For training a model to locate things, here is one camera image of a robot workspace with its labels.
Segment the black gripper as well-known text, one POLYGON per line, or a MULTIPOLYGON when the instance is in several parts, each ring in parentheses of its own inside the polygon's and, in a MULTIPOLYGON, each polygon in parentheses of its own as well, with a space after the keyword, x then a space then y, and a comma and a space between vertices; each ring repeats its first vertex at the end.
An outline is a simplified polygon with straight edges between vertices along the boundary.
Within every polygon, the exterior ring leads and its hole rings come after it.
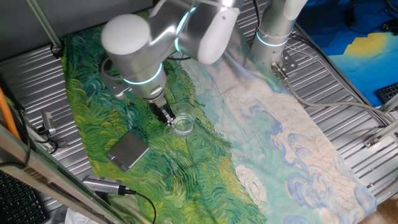
POLYGON ((170 110, 169 103, 167 100, 156 101, 155 103, 148 103, 149 108, 155 117, 161 121, 163 124, 171 125, 175 119, 175 115, 172 110, 170 110))

